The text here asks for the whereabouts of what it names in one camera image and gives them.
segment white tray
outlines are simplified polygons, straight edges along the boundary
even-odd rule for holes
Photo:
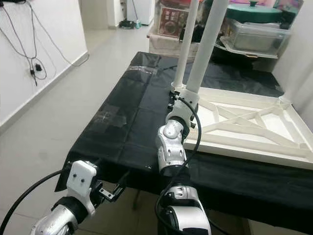
[[[313,169],[313,134],[280,98],[200,88],[199,151]],[[197,128],[184,143],[193,149]]]

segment plastic storage box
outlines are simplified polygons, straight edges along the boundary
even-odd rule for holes
[[[273,27],[272,24],[239,23],[227,19],[224,40],[232,50],[242,50],[250,54],[277,56],[280,47],[290,36],[290,30]]]

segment black tablecloth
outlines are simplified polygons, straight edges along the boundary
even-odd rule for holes
[[[139,52],[71,148],[65,163],[102,159],[99,177],[159,194],[168,179],[158,173],[155,138],[168,112],[177,59]],[[186,68],[188,78],[192,64]],[[278,97],[271,73],[210,63],[203,87]],[[190,163],[203,206],[311,233],[313,171],[198,153]],[[60,176],[56,190],[66,188]]]

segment white pole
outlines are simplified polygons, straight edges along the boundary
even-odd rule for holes
[[[215,41],[220,32],[229,0],[214,0],[199,49],[192,66],[186,89],[198,93],[209,63]]]
[[[187,24],[185,28],[184,39],[182,41],[180,56],[177,65],[177,71],[174,82],[172,83],[172,91],[182,87],[182,79],[186,69],[186,63],[189,54],[189,48],[192,40],[192,35],[195,28],[197,13],[198,13],[199,0],[192,0],[190,3]]]

